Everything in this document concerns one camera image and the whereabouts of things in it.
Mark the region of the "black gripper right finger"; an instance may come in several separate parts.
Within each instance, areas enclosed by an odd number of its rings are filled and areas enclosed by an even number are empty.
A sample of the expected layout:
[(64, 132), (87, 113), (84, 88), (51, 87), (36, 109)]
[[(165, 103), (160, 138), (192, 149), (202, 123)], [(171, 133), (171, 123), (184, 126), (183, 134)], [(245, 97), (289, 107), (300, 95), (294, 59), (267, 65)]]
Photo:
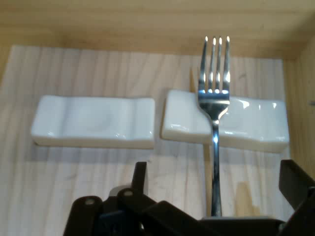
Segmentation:
[(281, 236), (315, 234), (315, 181), (293, 160), (282, 160), (279, 189), (294, 209), (283, 226)]

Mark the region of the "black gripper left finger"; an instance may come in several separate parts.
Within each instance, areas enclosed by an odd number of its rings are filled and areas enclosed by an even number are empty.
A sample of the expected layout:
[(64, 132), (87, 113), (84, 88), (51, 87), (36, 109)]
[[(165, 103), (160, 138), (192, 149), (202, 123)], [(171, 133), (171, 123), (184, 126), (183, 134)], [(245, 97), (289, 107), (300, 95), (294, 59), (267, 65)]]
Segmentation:
[(198, 236), (202, 225), (170, 203), (144, 193), (147, 163), (137, 162), (131, 185), (103, 201), (85, 196), (74, 201), (65, 236)]

